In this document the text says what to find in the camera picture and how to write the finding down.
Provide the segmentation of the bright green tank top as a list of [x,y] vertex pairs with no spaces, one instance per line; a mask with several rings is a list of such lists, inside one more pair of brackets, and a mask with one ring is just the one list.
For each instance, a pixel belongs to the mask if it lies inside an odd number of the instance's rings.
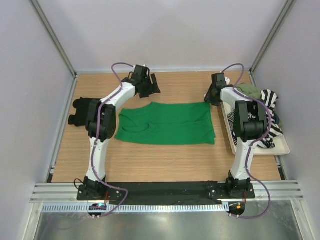
[[211,107],[206,102],[165,104],[122,109],[117,140],[145,145],[215,144]]

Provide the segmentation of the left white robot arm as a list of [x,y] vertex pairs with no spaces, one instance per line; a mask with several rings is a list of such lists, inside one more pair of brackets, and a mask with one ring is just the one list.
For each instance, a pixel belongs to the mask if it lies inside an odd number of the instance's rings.
[[117,65],[129,66],[132,71],[124,79],[118,79],[119,86],[108,96],[90,102],[85,123],[90,141],[90,163],[79,192],[95,200],[101,200],[110,189],[105,182],[105,162],[109,142],[116,131],[117,111],[136,95],[147,98],[161,92],[155,75],[146,65],[119,62],[111,66],[113,73]]

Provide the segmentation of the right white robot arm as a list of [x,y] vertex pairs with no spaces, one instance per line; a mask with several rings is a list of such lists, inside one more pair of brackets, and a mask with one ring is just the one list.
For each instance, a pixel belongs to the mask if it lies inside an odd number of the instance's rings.
[[213,106],[227,103],[234,110],[233,131],[237,138],[234,163],[225,181],[225,192],[237,198],[250,190],[250,170],[258,142],[268,131],[267,107],[260,101],[227,84],[224,73],[211,75],[211,85],[204,101]]

